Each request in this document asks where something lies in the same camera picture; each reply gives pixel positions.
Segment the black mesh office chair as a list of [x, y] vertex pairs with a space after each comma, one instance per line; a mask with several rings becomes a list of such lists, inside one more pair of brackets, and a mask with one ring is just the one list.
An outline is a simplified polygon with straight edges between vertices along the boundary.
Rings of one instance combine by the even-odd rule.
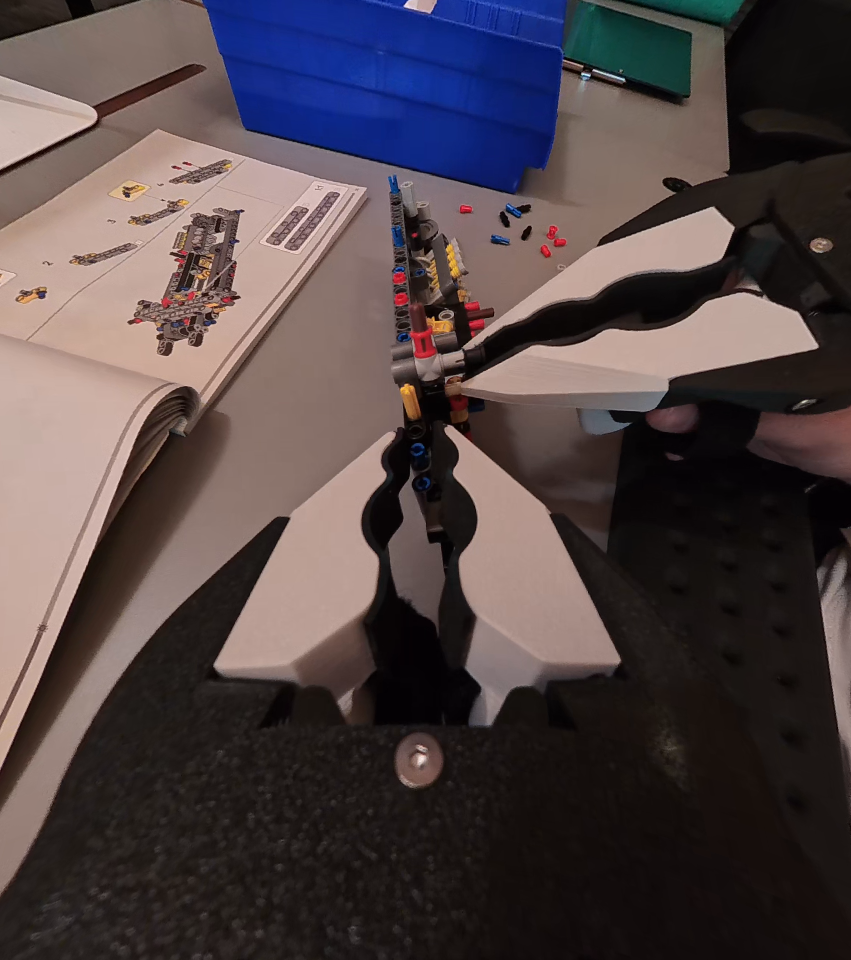
[[851, 1], [760, 1], [725, 46], [729, 173], [851, 151]]

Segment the blue plastic bin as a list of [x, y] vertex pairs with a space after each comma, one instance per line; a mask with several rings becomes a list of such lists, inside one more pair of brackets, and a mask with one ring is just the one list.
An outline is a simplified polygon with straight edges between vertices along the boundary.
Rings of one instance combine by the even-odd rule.
[[514, 194], [544, 169], [564, 1], [206, 1], [247, 130]]

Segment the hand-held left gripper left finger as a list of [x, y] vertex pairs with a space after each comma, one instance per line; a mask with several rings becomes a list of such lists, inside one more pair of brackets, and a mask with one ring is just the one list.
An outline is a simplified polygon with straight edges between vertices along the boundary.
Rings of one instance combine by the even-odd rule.
[[288, 517], [217, 655], [219, 678], [328, 691], [348, 720], [376, 670], [366, 620], [391, 580], [400, 431], [388, 431]]

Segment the person's right hand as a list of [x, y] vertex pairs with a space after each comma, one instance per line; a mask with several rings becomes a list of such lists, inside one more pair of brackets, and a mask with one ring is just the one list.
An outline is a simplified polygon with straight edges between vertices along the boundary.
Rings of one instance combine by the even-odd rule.
[[851, 486], [851, 407], [828, 414], [762, 414], [747, 444], [755, 455]]

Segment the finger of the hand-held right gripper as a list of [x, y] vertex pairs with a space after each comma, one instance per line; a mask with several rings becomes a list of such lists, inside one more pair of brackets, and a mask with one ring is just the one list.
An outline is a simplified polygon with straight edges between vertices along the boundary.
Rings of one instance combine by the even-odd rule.
[[673, 379], [817, 349], [799, 313], [761, 295], [733, 293], [668, 326], [530, 345], [464, 379], [462, 391], [489, 402], [648, 412]]
[[596, 246], [477, 335], [467, 370], [483, 370], [538, 345], [566, 346], [651, 306], [658, 284], [673, 293], [722, 262], [735, 227], [710, 207]]

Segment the lego instruction booklet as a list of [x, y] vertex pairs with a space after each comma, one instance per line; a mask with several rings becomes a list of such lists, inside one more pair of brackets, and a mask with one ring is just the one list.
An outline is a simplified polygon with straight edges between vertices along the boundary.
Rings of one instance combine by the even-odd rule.
[[0, 769], [122, 502], [366, 193], [156, 130], [0, 229]]

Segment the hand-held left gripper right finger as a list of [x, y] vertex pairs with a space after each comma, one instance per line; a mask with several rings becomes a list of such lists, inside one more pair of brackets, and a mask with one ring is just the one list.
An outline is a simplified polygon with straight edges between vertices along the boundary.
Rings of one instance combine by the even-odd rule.
[[436, 428], [436, 478], [455, 719], [490, 726], [513, 690], [614, 674], [621, 657], [549, 509], [453, 428]]

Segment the black perforated mat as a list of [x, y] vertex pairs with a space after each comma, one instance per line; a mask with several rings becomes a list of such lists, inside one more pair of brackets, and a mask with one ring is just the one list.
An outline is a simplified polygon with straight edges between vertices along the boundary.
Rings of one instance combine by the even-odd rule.
[[791, 833], [851, 921], [851, 826], [807, 491], [750, 453], [622, 432], [608, 550], [744, 710]]

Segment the grey lego car chassis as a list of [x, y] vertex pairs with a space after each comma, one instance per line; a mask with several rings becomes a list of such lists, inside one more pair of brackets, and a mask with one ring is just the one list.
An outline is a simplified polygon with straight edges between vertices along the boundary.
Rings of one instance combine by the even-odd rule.
[[445, 396], [449, 377], [463, 378], [463, 351], [495, 317], [466, 288], [467, 269], [456, 238], [444, 234], [430, 204], [415, 185], [388, 177], [395, 343], [391, 376], [398, 388], [406, 435], [411, 444], [411, 487], [419, 501], [428, 540], [451, 552], [440, 523], [442, 481], [432, 465], [433, 426], [443, 424], [472, 438], [470, 416], [484, 401], [453, 406]]

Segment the scattered small lego pins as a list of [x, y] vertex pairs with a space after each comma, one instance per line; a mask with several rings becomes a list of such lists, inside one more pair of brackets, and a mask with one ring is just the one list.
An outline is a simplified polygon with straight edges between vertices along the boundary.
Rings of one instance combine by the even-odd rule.
[[571, 246], [562, 225], [546, 209], [528, 199], [456, 203], [455, 233], [467, 238], [467, 249], [478, 244], [493, 252], [528, 253], [539, 259], [560, 258]]

